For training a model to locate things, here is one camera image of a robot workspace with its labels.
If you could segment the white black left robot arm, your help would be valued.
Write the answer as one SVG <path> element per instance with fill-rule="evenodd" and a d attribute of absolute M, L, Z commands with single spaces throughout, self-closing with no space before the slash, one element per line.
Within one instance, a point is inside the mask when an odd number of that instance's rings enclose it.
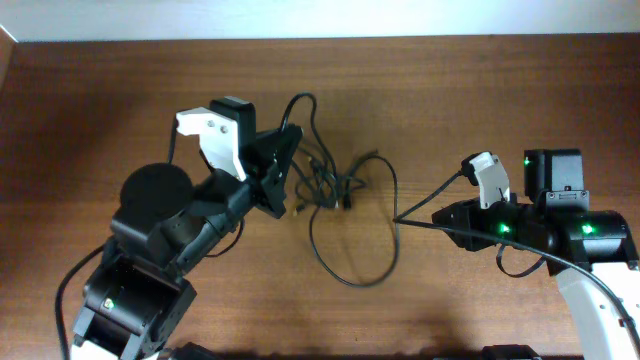
<path fill-rule="evenodd" d="M 252 209 L 285 213 L 284 183 L 302 137 L 296 125 L 258 133 L 240 151 L 244 180 L 215 169 L 194 185 L 169 163 L 133 172 L 85 284 L 66 358 L 157 357 L 196 297 L 187 274 Z"/>

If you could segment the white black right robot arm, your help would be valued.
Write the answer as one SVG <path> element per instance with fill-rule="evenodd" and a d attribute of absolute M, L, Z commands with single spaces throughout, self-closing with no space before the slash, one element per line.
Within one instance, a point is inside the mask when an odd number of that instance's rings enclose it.
<path fill-rule="evenodd" d="M 539 251 L 569 307 L 584 358 L 638 358 L 639 254 L 627 221 L 613 210 L 590 210 L 579 150 L 527 150 L 523 163 L 529 203 L 511 192 L 499 158 L 484 152 L 462 163 L 478 197 L 435 212 L 433 223 L 467 251 L 497 238 Z"/>

